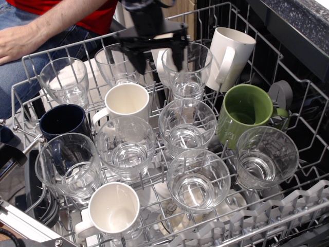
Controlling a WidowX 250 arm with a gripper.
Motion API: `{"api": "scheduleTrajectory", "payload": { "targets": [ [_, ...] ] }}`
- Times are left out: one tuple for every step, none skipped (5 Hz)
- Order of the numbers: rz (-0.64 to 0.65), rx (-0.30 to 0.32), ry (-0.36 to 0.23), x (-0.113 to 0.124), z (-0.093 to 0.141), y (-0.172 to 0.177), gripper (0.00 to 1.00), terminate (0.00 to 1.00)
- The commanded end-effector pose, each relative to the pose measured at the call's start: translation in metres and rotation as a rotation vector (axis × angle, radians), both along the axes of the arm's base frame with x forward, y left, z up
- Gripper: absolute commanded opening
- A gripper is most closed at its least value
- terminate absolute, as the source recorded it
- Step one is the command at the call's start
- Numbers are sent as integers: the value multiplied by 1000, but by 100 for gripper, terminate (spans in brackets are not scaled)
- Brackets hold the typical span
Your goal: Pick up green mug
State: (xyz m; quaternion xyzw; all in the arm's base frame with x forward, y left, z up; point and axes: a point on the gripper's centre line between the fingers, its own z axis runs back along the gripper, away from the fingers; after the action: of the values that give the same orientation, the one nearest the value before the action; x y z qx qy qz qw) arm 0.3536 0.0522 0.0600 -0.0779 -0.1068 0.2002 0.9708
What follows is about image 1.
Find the person's bare hand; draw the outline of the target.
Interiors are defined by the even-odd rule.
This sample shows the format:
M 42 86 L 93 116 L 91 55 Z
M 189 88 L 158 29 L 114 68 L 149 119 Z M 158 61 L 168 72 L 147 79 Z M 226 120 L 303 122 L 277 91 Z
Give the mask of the person's bare hand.
M 29 25 L 1 30 L 1 65 L 35 51 L 38 48 L 36 37 Z

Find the person's bare forearm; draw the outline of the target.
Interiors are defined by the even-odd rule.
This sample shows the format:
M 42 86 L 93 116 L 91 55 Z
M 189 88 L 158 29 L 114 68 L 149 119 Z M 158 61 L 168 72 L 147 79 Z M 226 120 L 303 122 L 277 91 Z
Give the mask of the person's bare forearm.
M 39 35 L 41 40 L 48 40 L 83 20 L 106 2 L 101 0 L 60 1 L 28 26 L 32 33 Z

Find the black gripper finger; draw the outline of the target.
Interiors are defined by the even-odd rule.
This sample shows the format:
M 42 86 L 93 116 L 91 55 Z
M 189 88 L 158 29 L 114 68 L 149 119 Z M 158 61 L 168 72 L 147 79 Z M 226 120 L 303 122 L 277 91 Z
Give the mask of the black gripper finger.
M 142 47 L 135 48 L 126 48 L 125 53 L 128 56 L 133 67 L 137 70 L 138 73 L 144 75 L 146 68 L 146 61 L 144 56 L 145 49 Z
M 177 72 L 186 72 L 188 70 L 188 45 L 172 45 L 172 59 Z

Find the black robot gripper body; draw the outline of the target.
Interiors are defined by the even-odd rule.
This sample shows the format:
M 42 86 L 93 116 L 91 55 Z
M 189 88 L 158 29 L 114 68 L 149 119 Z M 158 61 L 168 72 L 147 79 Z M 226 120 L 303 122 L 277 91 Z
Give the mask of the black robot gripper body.
M 162 10 L 175 4 L 162 1 L 121 1 L 129 12 L 133 27 L 117 33 L 124 53 L 143 52 L 148 49 L 172 48 L 175 52 L 188 45 L 187 25 L 163 17 Z

